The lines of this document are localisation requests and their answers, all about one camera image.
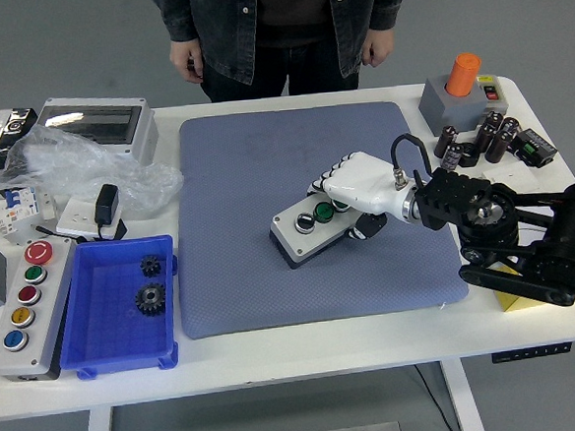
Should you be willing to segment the person's left hand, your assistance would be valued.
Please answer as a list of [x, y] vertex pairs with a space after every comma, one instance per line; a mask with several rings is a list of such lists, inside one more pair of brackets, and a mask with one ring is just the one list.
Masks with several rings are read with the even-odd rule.
[[361, 48], [361, 64], [372, 68], [381, 65], [395, 50], [394, 46], [395, 36], [393, 29], [387, 29], [386, 31], [369, 30]]

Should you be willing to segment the person's right hand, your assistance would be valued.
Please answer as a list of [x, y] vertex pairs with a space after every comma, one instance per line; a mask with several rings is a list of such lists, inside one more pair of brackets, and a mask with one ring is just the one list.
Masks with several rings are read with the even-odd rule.
[[201, 42], [197, 38], [189, 41], [172, 41], [168, 58], [185, 82], [192, 84], [203, 82], [203, 56]]

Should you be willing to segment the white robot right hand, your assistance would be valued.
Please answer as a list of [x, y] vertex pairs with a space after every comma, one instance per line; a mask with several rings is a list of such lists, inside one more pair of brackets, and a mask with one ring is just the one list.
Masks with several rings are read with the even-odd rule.
[[332, 202], [360, 212], [360, 216], [346, 234], [351, 239], [373, 237], [387, 223], [386, 215], [393, 215], [405, 223], [413, 223], [415, 182], [403, 169], [364, 152], [344, 156], [313, 181], [308, 195], [327, 195]]

